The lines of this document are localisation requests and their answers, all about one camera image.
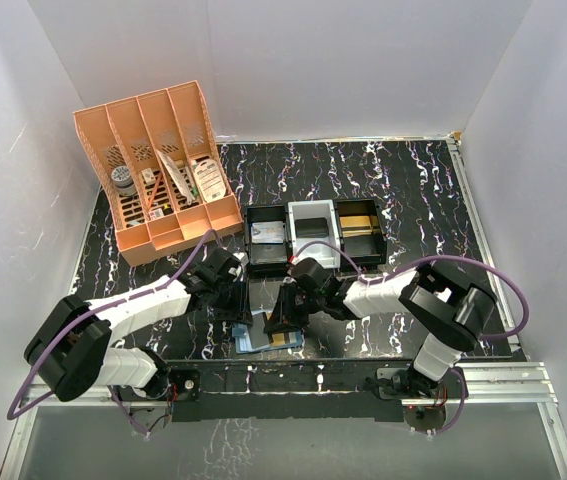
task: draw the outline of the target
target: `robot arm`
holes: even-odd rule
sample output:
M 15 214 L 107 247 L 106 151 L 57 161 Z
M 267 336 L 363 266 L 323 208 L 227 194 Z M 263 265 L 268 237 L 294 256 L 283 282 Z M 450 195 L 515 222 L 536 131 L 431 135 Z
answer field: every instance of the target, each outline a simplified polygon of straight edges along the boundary
M 449 263 L 432 262 L 389 280 L 337 279 L 312 258 L 292 265 L 265 333 L 303 327 L 309 313 L 338 320 L 408 311 L 430 332 L 413 364 L 383 388 L 431 396 L 463 352 L 474 350 L 496 306 L 494 294 Z
M 94 385 L 124 385 L 160 396 L 168 385 L 168 368 L 151 350 L 112 345 L 131 332 L 163 318 L 179 317 L 204 306 L 229 309 L 236 321 L 250 323 L 244 284 L 237 281 L 242 260 L 222 248 L 186 270 L 178 281 L 166 277 L 151 285 L 102 300 L 63 298 L 25 350 L 34 365 L 59 332 L 81 315 L 51 350 L 39 370 L 61 401 L 70 401 Z M 107 304 L 118 303 L 102 313 Z M 323 311 L 337 320 L 354 320 L 385 312 L 411 312 L 429 331 L 414 363 L 382 388 L 431 396 L 447 370 L 471 351 L 495 307 L 494 294 L 456 268 L 432 262 L 414 272 L 385 280 L 337 279 L 316 260 L 295 260 L 284 280 L 265 333 L 303 328 L 311 313 Z
M 76 295 L 67 296 L 26 348 L 25 360 L 34 365 L 59 332 L 80 315 L 118 303 L 72 329 L 44 361 L 39 375 L 63 402 L 95 385 L 131 386 L 149 397 L 160 396 L 168 373 L 160 357 L 151 350 L 111 346 L 147 325 L 204 306 L 243 313 L 244 286 L 237 281 L 243 269 L 239 257 L 217 248 L 178 281 L 169 282 L 168 277 L 163 277 L 121 295 L 87 302 Z M 247 322 L 248 318 L 243 316 L 242 320 Z

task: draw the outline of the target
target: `black marble table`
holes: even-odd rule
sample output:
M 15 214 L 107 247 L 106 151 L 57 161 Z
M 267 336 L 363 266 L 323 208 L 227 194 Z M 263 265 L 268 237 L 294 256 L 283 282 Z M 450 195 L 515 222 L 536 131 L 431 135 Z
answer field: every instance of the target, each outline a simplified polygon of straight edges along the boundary
M 443 253 L 481 259 L 444 141 L 231 144 L 219 150 L 241 205 L 375 198 L 383 207 L 389 233 L 387 269 Z M 225 237 L 223 244 L 242 251 L 243 234 Z M 174 273 L 189 252 L 130 267 L 117 250 L 111 213 L 101 192 L 74 290 L 84 299 L 122 293 Z M 487 282 L 483 272 L 470 273 Z M 353 322 L 313 315 L 302 348 L 238 355 L 231 325 L 211 323 L 209 315 L 193 312 L 165 319 L 127 337 L 125 346 L 151 347 L 168 361 L 410 359 L 427 335 L 409 314 L 373 315 Z M 502 331 L 495 313 L 487 333 Z M 508 358 L 511 350 L 506 340 L 483 342 L 468 356 Z

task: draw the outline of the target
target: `white wall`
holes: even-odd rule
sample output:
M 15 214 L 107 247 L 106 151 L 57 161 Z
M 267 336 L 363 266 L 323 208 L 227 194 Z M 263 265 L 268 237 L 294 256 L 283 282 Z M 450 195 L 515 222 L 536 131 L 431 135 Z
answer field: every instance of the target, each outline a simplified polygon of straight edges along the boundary
M 250 140 L 463 129 L 531 3 L 29 1 L 87 105 L 198 79 Z
M 527 292 L 524 346 L 567 430 L 567 2 L 536 0 L 463 135 L 497 264 Z
M 82 107 L 27 2 L 0 1 L 0 466 L 23 349 L 67 293 L 96 196 Z

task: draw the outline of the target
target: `orange desk organizer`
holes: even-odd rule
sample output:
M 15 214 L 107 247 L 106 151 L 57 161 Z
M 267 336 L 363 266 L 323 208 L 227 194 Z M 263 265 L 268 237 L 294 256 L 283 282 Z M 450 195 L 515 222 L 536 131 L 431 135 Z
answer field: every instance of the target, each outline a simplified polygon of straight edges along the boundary
M 197 82 L 80 110 L 74 113 L 74 122 L 110 202 L 119 251 L 130 266 L 191 248 L 209 228 L 221 236 L 243 229 Z M 225 182 L 225 196 L 206 202 L 196 184 L 199 195 L 187 205 L 156 150 L 169 156 L 181 172 L 189 167 L 188 183 L 197 181 L 193 175 L 197 161 L 215 160 Z M 129 168 L 136 195 L 119 195 L 112 182 L 112 170 L 121 165 Z M 148 168 L 154 183 L 147 184 L 143 178 L 141 172 Z M 150 216 L 151 211 L 166 208 L 172 213 Z

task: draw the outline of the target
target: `small bottle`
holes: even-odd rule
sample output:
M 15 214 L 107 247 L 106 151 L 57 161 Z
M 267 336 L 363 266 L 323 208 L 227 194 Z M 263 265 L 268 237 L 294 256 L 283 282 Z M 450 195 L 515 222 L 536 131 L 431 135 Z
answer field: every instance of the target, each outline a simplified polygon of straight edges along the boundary
M 130 169 L 125 165 L 118 166 L 112 170 L 112 182 L 119 191 L 119 195 L 123 197 L 136 195 L 136 187 L 134 186 Z

